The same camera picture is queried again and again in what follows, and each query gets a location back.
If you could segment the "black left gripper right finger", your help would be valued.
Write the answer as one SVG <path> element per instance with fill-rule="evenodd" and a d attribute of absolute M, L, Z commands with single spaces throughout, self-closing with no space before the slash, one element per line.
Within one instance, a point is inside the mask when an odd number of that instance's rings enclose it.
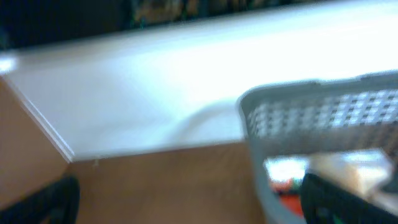
<path fill-rule="evenodd" d="M 397 216 L 315 174 L 305 174 L 300 203 L 307 223 L 397 224 Z"/>

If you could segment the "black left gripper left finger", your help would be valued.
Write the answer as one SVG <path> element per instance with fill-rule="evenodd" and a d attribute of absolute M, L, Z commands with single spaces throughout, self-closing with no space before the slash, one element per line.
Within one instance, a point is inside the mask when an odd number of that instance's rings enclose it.
<path fill-rule="evenodd" d="M 75 223 L 80 204 L 80 183 L 65 176 L 1 210 L 1 223 Z"/>

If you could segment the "orange pasta package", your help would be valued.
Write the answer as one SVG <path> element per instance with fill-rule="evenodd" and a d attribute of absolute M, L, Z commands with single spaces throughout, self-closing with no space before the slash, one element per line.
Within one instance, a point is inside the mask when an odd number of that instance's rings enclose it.
<path fill-rule="evenodd" d="M 279 198 L 281 203 L 295 215 L 303 217 L 302 206 L 300 202 L 300 179 L 270 180 L 273 193 Z"/>

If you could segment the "brown white snack bag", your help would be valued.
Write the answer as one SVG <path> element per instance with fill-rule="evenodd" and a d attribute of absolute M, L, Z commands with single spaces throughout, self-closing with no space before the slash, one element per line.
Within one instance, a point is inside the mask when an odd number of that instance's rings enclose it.
<path fill-rule="evenodd" d="M 380 149 L 314 154 L 305 172 L 397 215 L 397 162 Z"/>

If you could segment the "grey plastic basket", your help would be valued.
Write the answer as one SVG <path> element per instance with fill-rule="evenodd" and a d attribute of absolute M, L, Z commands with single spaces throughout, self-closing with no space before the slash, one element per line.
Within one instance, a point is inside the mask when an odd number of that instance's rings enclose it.
<path fill-rule="evenodd" d="M 397 72 L 255 87 L 239 114 L 267 223 L 307 223 L 273 193 L 264 160 L 380 149 L 397 162 Z"/>

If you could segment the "white blue tissue pack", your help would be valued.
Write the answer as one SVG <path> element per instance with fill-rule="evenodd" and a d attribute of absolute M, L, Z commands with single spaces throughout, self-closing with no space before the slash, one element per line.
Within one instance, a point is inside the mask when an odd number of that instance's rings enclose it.
<path fill-rule="evenodd" d="M 302 156 L 280 156 L 265 159 L 264 169 L 271 182 L 286 183 L 301 181 L 308 167 L 309 158 Z"/>

